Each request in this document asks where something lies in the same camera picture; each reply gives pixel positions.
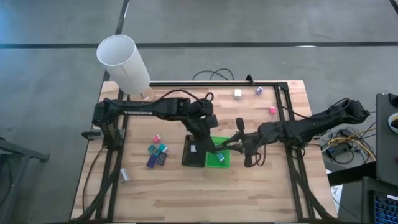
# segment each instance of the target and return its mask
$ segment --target white cylinder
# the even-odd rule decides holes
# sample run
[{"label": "white cylinder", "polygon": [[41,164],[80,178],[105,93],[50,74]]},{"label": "white cylinder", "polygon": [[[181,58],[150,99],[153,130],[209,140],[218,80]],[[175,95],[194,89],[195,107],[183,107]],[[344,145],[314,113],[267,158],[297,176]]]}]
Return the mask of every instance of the white cylinder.
[{"label": "white cylinder", "polygon": [[104,39],[97,48],[97,58],[126,94],[138,95],[148,88],[147,68],[130,37],[113,35]]}]

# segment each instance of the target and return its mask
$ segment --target small cube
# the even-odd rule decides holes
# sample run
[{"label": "small cube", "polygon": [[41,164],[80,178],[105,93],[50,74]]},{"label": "small cube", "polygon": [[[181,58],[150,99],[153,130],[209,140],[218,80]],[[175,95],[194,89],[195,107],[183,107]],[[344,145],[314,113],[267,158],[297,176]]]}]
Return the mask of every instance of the small cube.
[{"label": "small cube", "polygon": [[156,164],[157,164],[157,165],[160,165],[160,166],[164,165],[164,162],[165,162],[165,160],[166,160],[166,157],[167,157],[167,154],[161,152],[161,153],[159,154],[159,156],[158,156],[158,160],[157,160]]},{"label": "small cube", "polygon": [[155,156],[159,155],[159,153],[160,153],[160,150],[153,145],[149,146],[148,151]]},{"label": "small cube", "polygon": [[160,144],[159,150],[160,150],[161,152],[165,152],[167,149],[168,149],[168,147],[167,147],[165,144]]},{"label": "small cube", "polygon": [[263,90],[264,90],[264,89],[261,88],[261,87],[257,88],[257,90],[256,90],[256,95],[261,95],[261,93],[262,93]]},{"label": "small cube", "polygon": [[219,160],[220,162],[223,161],[223,160],[225,159],[225,157],[224,157],[221,153],[217,153],[216,155],[217,155],[217,158],[218,158],[218,160]]},{"label": "small cube", "polygon": [[275,107],[275,106],[271,106],[271,107],[269,108],[269,113],[270,113],[270,114],[276,114],[276,107]]},{"label": "small cube", "polygon": [[156,162],[157,162],[157,156],[151,154],[150,158],[148,159],[148,162],[147,162],[147,167],[154,168]]},{"label": "small cube", "polygon": [[235,89],[234,91],[234,98],[235,100],[240,100],[242,98],[242,90]]},{"label": "small cube", "polygon": [[160,135],[155,135],[155,137],[154,137],[154,143],[156,143],[156,144],[158,144],[158,143],[160,143],[160,140],[161,140],[162,138],[160,137]]}]

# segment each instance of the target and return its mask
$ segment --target green container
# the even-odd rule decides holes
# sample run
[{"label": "green container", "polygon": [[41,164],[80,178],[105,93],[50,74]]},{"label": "green container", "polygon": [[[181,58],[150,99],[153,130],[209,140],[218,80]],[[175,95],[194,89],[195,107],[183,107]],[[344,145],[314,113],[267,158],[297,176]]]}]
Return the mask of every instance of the green container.
[{"label": "green container", "polygon": [[[225,140],[229,139],[227,137],[211,137],[214,142],[214,145],[219,145],[223,143]],[[217,158],[216,154],[207,152],[206,153],[206,166],[207,167],[217,167],[217,168],[229,168],[231,166],[231,151],[230,150],[222,150],[218,151],[224,156],[224,160],[220,162]]]}]

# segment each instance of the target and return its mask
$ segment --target pink cube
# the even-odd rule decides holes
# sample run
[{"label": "pink cube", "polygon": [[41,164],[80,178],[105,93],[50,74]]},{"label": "pink cube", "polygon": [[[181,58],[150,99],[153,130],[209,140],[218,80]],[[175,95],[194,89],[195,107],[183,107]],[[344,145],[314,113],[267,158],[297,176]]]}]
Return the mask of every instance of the pink cube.
[{"label": "pink cube", "polygon": [[160,140],[161,140],[161,137],[160,137],[160,135],[155,135],[155,137],[154,137],[154,143],[156,143],[156,144],[158,144],[158,143],[160,143]]},{"label": "pink cube", "polygon": [[276,114],[276,107],[275,106],[270,106],[269,107],[269,113],[270,114]]}]

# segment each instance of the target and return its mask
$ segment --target gray floor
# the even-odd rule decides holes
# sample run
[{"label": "gray floor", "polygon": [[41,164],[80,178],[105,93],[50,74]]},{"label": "gray floor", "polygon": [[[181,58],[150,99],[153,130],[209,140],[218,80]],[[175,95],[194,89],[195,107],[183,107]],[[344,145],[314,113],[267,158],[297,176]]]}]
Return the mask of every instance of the gray floor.
[{"label": "gray floor", "polygon": [[[0,44],[100,42],[114,34],[122,3],[7,0],[0,5]],[[388,0],[135,0],[123,34],[137,43],[397,41],[397,21]],[[375,94],[396,93],[398,83],[398,47],[140,52],[153,80],[190,80],[218,68],[232,69],[237,80],[247,74],[302,79],[313,113],[343,97],[373,111]],[[95,49],[0,49],[0,71],[0,136],[51,154],[47,164],[29,167],[14,223],[68,220],[87,145],[80,133],[90,127],[104,73]],[[351,195],[344,189],[342,204],[359,212],[360,199]],[[355,221],[342,210],[339,215]]]}]

